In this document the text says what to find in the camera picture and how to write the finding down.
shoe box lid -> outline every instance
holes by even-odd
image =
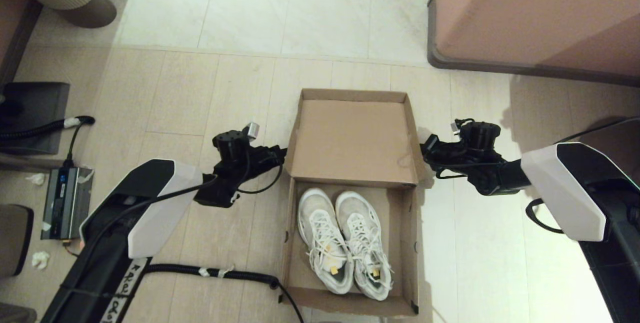
[[[285,161],[293,178],[365,187],[426,177],[404,92],[302,89]]]

brown furniture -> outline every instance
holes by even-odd
[[[35,0],[0,0],[0,95],[16,75],[41,9]]]
[[[17,276],[23,270],[33,226],[31,209],[0,204],[0,278]]]
[[[36,311],[31,308],[0,303],[0,323],[34,323],[36,318]]]
[[[640,86],[640,0],[431,0],[437,68]]]

cardboard shoe box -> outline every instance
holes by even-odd
[[[295,302],[325,312],[416,316],[420,219],[416,186],[426,177],[426,166],[409,96],[302,89],[285,168],[291,182],[280,277]],[[343,191],[355,191],[375,208],[393,270],[393,289],[386,300],[366,297],[355,283],[348,294],[333,294],[311,269],[297,217],[302,193],[312,187],[323,189],[334,203]]]

coiled cable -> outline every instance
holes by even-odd
[[[93,116],[89,116],[89,115],[78,115],[75,118],[76,120],[79,120],[78,124],[80,125],[82,124],[93,125],[96,122],[96,119],[93,118]],[[67,121],[66,119],[60,119],[60,120],[56,120],[54,122],[41,125],[39,127],[35,127],[32,129],[27,129],[24,131],[0,133],[0,141],[16,141],[18,139],[27,139],[27,138],[42,136],[43,134],[53,133],[57,130],[65,129],[66,121]]]
[[[183,275],[192,275],[192,276],[203,276],[203,277],[216,277],[216,278],[224,278],[230,280],[245,280],[245,281],[253,281],[259,282],[261,284],[269,285],[269,288],[276,289],[280,288],[282,293],[285,294],[288,301],[291,302],[293,309],[295,310],[295,314],[297,314],[297,318],[300,320],[300,323],[305,323],[302,318],[302,314],[298,309],[298,306],[291,298],[288,291],[282,286],[278,277],[274,277],[273,275],[263,274],[263,273],[255,273],[255,272],[243,272],[240,270],[224,270],[222,275],[220,273],[222,271],[219,268],[201,268],[199,266],[194,265],[183,265],[183,264],[151,264],[144,269],[144,274],[147,273],[156,273],[156,272],[168,272],[168,273],[181,273]]]

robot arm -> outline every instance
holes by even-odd
[[[640,189],[605,154],[583,143],[556,143],[506,161],[494,150],[500,127],[455,120],[460,141],[432,134],[422,145],[424,160],[438,178],[445,170],[467,177],[485,196],[515,194],[533,186],[564,233],[578,241],[608,310],[617,323],[640,322]]]
[[[256,134],[258,125],[251,123],[242,131],[215,136],[213,145],[221,160],[211,174],[166,159],[152,159],[131,170],[82,223],[86,247],[42,323],[121,322],[153,255],[192,201],[228,208],[242,192],[240,184],[278,166],[282,172],[287,150],[278,145],[252,147]]]

